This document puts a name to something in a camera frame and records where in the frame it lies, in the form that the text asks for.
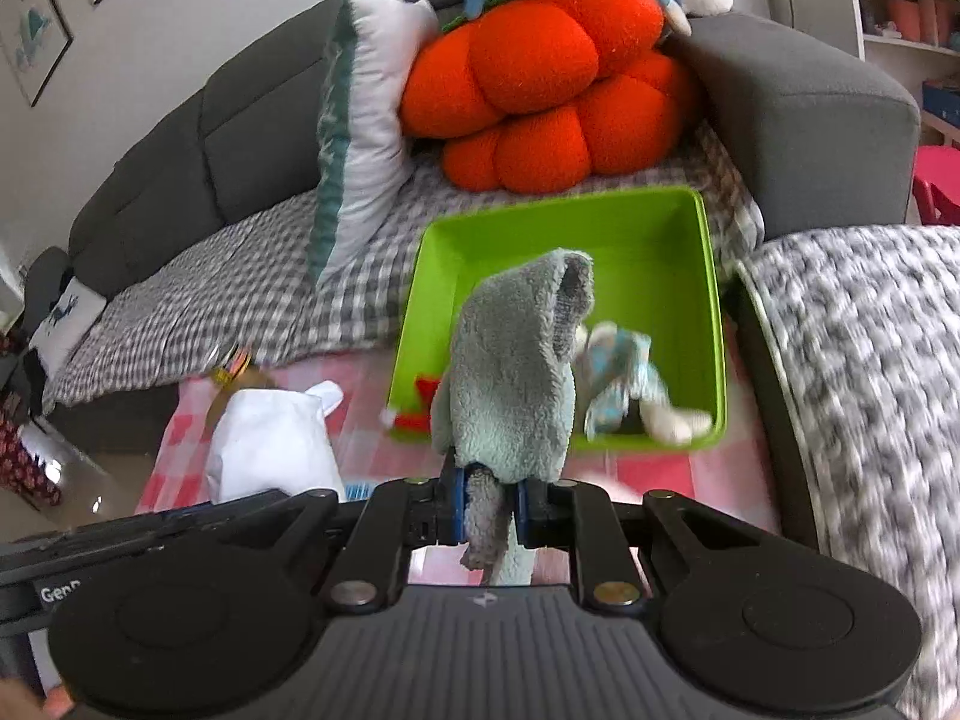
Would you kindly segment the person's left hand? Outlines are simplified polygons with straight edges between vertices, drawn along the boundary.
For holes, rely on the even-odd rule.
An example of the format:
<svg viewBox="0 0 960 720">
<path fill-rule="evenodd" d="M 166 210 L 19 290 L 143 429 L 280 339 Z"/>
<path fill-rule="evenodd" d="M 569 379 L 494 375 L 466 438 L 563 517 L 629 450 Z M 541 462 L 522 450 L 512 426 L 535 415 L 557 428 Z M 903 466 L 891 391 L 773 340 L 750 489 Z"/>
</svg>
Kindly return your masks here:
<svg viewBox="0 0 960 720">
<path fill-rule="evenodd" d="M 0 681 L 0 718 L 2 720 L 53 720 L 73 709 L 70 695 L 57 686 L 46 699 L 34 694 L 16 679 Z"/>
</svg>

